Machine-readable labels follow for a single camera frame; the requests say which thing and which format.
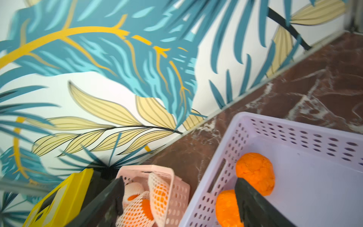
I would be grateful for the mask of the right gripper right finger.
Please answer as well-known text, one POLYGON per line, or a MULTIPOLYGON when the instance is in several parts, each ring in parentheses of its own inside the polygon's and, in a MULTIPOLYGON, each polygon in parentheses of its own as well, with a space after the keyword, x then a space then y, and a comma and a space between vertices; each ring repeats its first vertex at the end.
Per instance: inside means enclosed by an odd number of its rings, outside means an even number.
POLYGON ((246 227, 294 227, 290 220, 281 214, 245 179, 238 178, 235 195, 241 222, 246 227))

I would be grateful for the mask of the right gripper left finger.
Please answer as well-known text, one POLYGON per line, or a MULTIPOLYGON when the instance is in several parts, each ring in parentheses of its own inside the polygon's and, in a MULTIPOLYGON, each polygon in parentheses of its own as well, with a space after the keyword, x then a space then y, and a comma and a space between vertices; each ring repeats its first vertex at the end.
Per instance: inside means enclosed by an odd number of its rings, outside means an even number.
POLYGON ((108 181, 98 176, 90 182, 80 213, 67 227, 114 227, 123 214, 124 182, 108 181))

